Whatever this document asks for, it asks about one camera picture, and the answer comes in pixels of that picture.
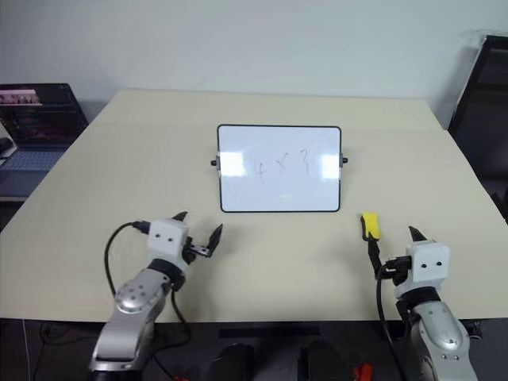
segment red object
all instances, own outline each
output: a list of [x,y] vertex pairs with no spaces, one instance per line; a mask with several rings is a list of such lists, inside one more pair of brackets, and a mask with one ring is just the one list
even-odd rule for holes
[[355,381],[372,381],[374,367],[368,363],[363,363],[361,367],[355,368]]

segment laptop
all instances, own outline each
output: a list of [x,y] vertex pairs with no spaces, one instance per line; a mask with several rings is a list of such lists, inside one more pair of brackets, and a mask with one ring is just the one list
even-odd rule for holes
[[66,83],[0,85],[0,122],[17,150],[0,166],[0,200],[30,196],[88,126]]

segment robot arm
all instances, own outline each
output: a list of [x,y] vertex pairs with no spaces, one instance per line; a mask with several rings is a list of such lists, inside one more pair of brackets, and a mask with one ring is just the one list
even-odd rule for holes
[[184,218],[185,214],[179,214],[150,224],[151,263],[116,293],[113,315],[101,331],[90,362],[92,379],[141,379],[151,354],[153,326],[167,294],[185,283],[189,264],[197,255],[212,256],[222,225],[208,246],[195,246],[187,236]]
[[442,302],[438,291],[448,277],[450,249],[426,240],[410,227],[415,242],[406,255],[388,260],[379,271],[377,240],[369,241],[369,255],[377,276],[392,279],[397,309],[402,320],[410,323],[410,340],[420,361],[423,381],[477,381],[469,361],[469,336],[464,326]]

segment whiteboard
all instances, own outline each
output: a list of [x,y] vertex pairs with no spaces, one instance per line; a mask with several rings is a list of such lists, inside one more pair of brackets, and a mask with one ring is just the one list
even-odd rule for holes
[[219,125],[217,146],[223,211],[339,210],[338,127]]

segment black cable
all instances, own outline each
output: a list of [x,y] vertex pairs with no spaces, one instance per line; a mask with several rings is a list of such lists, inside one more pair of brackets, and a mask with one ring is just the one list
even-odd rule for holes
[[106,244],[106,248],[104,249],[104,269],[106,270],[106,278],[108,279],[108,284],[110,285],[111,294],[113,294],[113,297],[116,295],[116,290],[114,289],[113,280],[111,279],[111,272],[110,272],[110,248],[111,244],[113,243],[113,240],[115,237],[126,227],[128,226],[134,226],[136,224],[135,221],[133,222],[126,222],[123,225],[120,225],[114,232],[111,234],[111,237],[108,240],[108,243]]
[[159,365],[159,368],[161,371],[164,372],[164,374],[169,377],[169,379],[176,379],[170,372],[169,370],[167,370],[163,365],[162,363],[160,362],[159,358],[157,357],[157,355],[153,355],[153,359],[154,361],[156,362],[157,365]]
[[51,328],[52,328],[52,325],[49,324],[47,325],[46,327],[44,327],[44,324],[47,324],[47,323],[44,323],[44,322],[41,322],[41,324],[39,325],[39,338],[40,338],[40,341],[42,342],[42,345],[40,347],[40,351],[39,351],[39,356],[37,356],[37,361],[35,363],[35,368],[33,369],[33,373],[32,373],[32,381],[36,381],[36,378],[37,378],[37,372],[39,371],[39,367],[40,367],[40,361],[42,359],[42,354],[44,352],[44,348],[46,345],[68,345],[68,344],[74,344],[78,341],[82,341],[82,340],[88,340],[88,339],[96,339],[97,337],[95,336],[83,336],[83,337],[78,337],[76,339],[73,339],[73,340],[69,340],[69,341],[51,341],[51,339],[60,339],[61,337],[64,337],[65,335],[68,334],[68,332],[71,330],[70,328],[66,328],[66,330],[63,332],[63,333],[60,333],[58,335],[55,335],[52,337],[51,335]]
[[387,319],[384,316],[383,311],[383,299],[381,295],[381,283],[383,281],[383,274],[386,271],[386,265],[381,266],[377,274],[377,284],[375,288],[375,300],[378,306],[378,314],[379,314],[379,322],[381,323],[381,328],[383,328],[384,336],[388,341],[388,346],[390,347],[391,355],[394,358],[395,365],[397,366],[398,372],[400,374],[400,378],[402,381],[407,381],[406,373],[404,372],[404,368],[402,367],[400,360],[398,359],[397,353],[395,353],[394,342],[391,339],[390,331],[388,329]]
[[152,356],[156,355],[160,351],[163,351],[164,349],[181,347],[181,346],[183,346],[185,344],[188,344],[189,341],[191,341],[191,339],[192,339],[191,328],[188,325],[188,323],[186,322],[185,318],[183,317],[182,312],[180,311],[180,308],[178,308],[178,305],[176,304],[175,290],[171,290],[171,306],[173,307],[173,310],[175,311],[175,314],[178,317],[178,319],[180,321],[180,324],[183,327],[183,332],[187,335],[187,337],[185,339],[183,339],[182,341],[158,347],[157,349],[155,349],[152,352]]

